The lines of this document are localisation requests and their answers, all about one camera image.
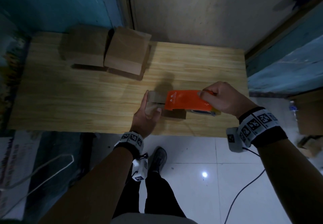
wristband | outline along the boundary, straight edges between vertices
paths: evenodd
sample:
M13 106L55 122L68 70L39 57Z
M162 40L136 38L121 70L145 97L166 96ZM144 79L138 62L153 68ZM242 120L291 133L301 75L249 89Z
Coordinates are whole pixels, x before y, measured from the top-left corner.
M276 117L263 107L253 108L239 118L236 130L227 130L228 141L237 143L241 140L246 147L253 144L256 148L279 140L287 139Z
M121 139L114 145L114 149L118 147L124 147L128 149L133 159L138 158L143 150L143 138L138 133L132 131L132 132L125 132Z

leg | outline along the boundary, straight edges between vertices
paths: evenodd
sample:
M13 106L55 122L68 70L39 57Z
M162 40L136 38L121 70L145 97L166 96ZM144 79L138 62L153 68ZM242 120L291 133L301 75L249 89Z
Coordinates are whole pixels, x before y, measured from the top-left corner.
M140 181L133 180L131 172L132 166L112 219L125 213L139 213Z
M150 172L146 178L145 213L186 217L177 203L173 190L159 173Z
M155 152L146 178L147 199L145 213L186 217L177 203L173 190L168 182L160 176L160 171L167 160L163 148Z

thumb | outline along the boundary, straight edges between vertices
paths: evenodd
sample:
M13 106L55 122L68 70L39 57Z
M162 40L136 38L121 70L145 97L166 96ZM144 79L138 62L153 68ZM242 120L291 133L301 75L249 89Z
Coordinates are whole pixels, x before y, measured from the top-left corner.
M154 112L154 114L152 115L151 120L155 123L158 122L158 120L160 119L160 116L162 115L162 109L161 108L157 108L156 111Z
M212 107L214 108L218 107L219 98L216 97L215 95L211 95L209 92L206 92L206 91L199 91L197 92L197 94L202 100L210 103Z

hand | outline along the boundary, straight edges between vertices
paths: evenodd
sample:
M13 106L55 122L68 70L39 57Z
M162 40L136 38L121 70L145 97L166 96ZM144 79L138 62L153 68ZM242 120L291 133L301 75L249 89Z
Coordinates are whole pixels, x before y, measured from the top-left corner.
M201 99L210 103L212 107L236 116L237 119L250 109L258 107L227 82L216 82L206 87L204 91L199 91L198 95Z
M139 133L143 138L146 138L151 134L162 114L162 109L157 108L152 117L146 115L145 108L147 98L148 91L146 91L145 95L143 96L139 110L133 116L132 125L130 128L130 131Z

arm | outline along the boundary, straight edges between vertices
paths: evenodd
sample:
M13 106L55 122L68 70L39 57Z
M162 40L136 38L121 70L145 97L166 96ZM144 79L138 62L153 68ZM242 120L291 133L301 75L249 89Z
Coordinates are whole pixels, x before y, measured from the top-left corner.
M239 119L256 108L247 97L225 82L200 91L202 99L221 112ZM288 140L258 147L258 152L275 192L292 223L318 223L323 220L323 176Z
M148 92L132 120L130 131L143 138L151 134L160 118L158 109L153 117L145 114ZM69 189L40 220L46 223L109 223L118 204L133 161L131 152L118 147Z

